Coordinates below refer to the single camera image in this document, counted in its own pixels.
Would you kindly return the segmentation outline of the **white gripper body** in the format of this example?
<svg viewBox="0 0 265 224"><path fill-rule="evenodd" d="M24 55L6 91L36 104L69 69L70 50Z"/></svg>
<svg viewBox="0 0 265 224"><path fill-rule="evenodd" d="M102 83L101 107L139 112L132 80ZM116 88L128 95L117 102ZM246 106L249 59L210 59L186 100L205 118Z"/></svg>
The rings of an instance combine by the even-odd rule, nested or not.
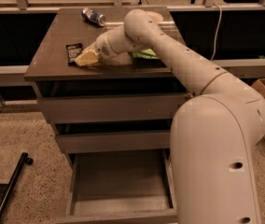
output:
<svg viewBox="0 0 265 224"><path fill-rule="evenodd" d="M112 59L119 55L116 50L118 41L118 37L113 33L101 34L95 41L95 49L102 59Z"/></svg>

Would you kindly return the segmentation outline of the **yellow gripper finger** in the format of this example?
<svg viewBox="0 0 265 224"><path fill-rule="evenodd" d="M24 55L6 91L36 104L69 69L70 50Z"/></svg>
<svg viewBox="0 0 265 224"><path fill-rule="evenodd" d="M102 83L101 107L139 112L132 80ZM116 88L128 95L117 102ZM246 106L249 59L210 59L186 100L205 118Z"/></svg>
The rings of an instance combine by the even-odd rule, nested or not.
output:
<svg viewBox="0 0 265 224"><path fill-rule="evenodd" d="M87 51L87 50L95 50L95 42L93 42L92 44L90 44L89 46L87 46L84 51Z"/></svg>
<svg viewBox="0 0 265 224"><path fill-rule="evenodd" d="M99 60L98 54L94 50L83 51L77 58L75 58L75 63L78 66L87 66L97 63Z"/></svg>

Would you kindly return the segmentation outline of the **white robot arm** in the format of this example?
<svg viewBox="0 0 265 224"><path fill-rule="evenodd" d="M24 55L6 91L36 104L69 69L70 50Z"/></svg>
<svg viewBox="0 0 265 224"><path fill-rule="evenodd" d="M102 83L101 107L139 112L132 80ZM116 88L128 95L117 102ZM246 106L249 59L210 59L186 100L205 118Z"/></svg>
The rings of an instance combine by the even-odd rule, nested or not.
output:
<svg viewBox="0 0 265 224"><path fill-rule="evenodd" d="M134 9L76 59L79 66L152 49L192 93L174 115L170 156L179 224L261 224L252 147L265 135L265 99L165 34Z"/></svg>

